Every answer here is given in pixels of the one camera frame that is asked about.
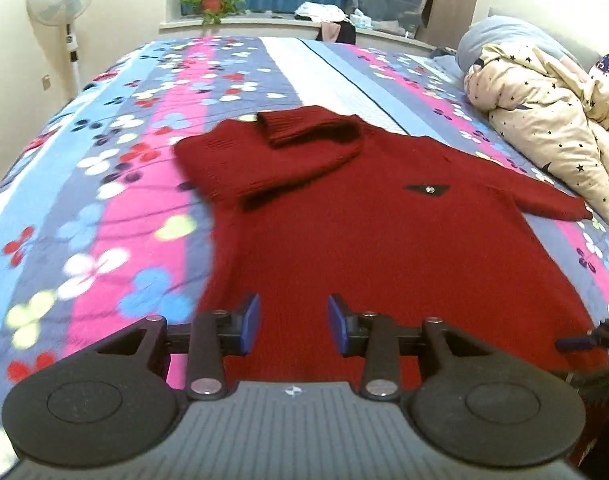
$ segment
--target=sweater badge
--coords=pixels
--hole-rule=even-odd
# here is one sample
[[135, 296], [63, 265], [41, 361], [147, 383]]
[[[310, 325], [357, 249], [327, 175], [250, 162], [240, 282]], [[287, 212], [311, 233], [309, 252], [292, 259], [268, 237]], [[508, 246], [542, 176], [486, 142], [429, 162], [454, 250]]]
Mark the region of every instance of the sweater badge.
[[441, 186], [439, 184], [417, 184], [404, 187], [408, 191], [415, 191], [429, 196], [442, 196], [450, 188], [451, 186]]

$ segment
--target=beige comforter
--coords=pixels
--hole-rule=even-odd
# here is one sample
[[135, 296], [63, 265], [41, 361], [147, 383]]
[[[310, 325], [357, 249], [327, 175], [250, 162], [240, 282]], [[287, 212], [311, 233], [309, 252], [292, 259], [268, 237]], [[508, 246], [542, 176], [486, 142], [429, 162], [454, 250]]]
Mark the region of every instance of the beige comforter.
[[489, 44], [465, 91], [502, 137], [609, 222], [609, 75], [537, 47]]

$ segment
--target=pink stripe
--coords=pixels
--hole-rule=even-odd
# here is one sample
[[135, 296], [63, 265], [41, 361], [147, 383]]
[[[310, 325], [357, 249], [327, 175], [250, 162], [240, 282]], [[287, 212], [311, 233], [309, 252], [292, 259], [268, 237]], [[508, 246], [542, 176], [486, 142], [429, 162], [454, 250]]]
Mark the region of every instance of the pink stripe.
[[[183, 54], [185, 59], [192, 60], [195, 58], [188, 56], [197, 52], [203, 53], [205, 57], [178, 73], [177, 80], [189, 79], [191, 83], [197, 80], [207, 81], [201, 79], [201, 76], [208, 73], [206, 62], [213, 57], [214, 50], [201, 41]], [[164, 135], [155, 135], [158, 128], [150, 126], [138, 143], [145, 142], [152, 150], [159, 150], [160, 156], [147, 162], [141, 162], [138, 158], [132, 160], [133, 167], [130, 171], [139, 169], [142, 178], [126, 184], [126, 190], [108, 201], [90, 254], [97, 258], [109, 249], [121, 248], [127, 250], [130, 257], [120, 268], [99, 276], [91, 289], [75, 300], [65, 355], [137, 320], [124, 317], [118, 310], [118, 303], [134, 291], [131, 281], [141, 270], [163, 267], [171, 275], [171, 286], [179, 286], [181, 289], [186, 276], [185, 239], [160, 241], [153, 234], [163, 227], [170, 216], [188, 213], [190, 194], [175, 190], [175, 186], [183, 182], [184, 178], [174, 165], [169, 139], [203, 132], [207, 107], [198, 104], [201, 97], [190, 91], [191, 83], [177, 85], [166, 91], [164, 100], [158, 105], [150, 123], [164, 120], [167, 114], [179, 112], [191, 122], [191, 126]], [[177, 387], [184, 385], [184, 379], [182, 367], [176, 361], [172, 362], [168, 381]]]
[[[452, 119], [450, 123], [454, 127], [474, 136], [473, 132], [476, 131], [476, 128], [473, 126], [472, 122], [469, 122], [461, 117], [454, 115], [453, 109], [449, 106], [449, 101], [435, 99], [433, 96], [425, 95], [424, 88], [410, 85], [408, 81], [405, 81], [400, 74], [395, 72], [395, 70], [391, 69], [385, 62], [376, 59], [375, 56], [373, 56], [370, 52], [364, 52], [355, 46], [351, 46], [350, 48], [358, 56], [367, 57], [368, 63], [383, 68], [384, 71], [381, 72], [383, 75], [393, 78], [396, 83], [403, 86], [407, 91], [414, 94], [418, 98], [422, 99], [422, 101], [427, 103], [431, 108], [440, 110], [445, 116], [449, 116]], [[491, 142], [488, 142], [484, 139], [478, 140], [480, 140], [480, 144], [478, 144], [479, 152], [491, 156], [493, 160], [501, 162], [505, 168], [514, 171], [519, 171], [510, 164], [506, 155], [500, 153], [491, 146]], [[557, 220], [554, 222], [556, 223], [560, 231], [565, 235], [565, 237], [569, 241], [569, 244], [571, 244], [572, 247], [581, 249], [585, 254], [587, 260], [593, 264], [593, 266], [595, 267], [595, 275], [593, 277], [593, 280], [598, 286], [601, 293], [603, 294], [605, 304], [609, 303], [609, 271], [606, 269], [606, 267], [604, 267], [604, 263], [600, 258], [595, 256], [594, 254], [591, 254], [590, 251], [587, 250], [587, 241], [584, 238], [584, 231], [582, 231], [582, 229], [575, 222], [563, 222]]]

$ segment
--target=red flower pot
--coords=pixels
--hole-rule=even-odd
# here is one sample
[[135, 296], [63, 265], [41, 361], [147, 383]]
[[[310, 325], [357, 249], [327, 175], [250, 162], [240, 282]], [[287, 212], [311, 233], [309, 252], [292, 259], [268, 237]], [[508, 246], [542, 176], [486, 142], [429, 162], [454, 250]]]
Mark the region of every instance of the red flower pot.
[[222, 0], [202, 0], [202, 9], [218, 14], [222, 10]]

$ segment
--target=metal button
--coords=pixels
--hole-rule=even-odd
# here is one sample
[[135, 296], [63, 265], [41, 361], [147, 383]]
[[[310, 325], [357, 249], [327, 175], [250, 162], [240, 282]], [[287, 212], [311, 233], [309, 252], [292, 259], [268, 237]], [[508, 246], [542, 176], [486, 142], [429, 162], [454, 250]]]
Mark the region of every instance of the metal button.
[[222, 383], [217, 379], [204, 377], [191, 383], [191, 390], [200, 395], [215, 395], [222, 389]]
[[398, 385], [386, 379], [376, 379], [369, 381], [366, 391], [376, 397], [389, 397], [398, 391]]

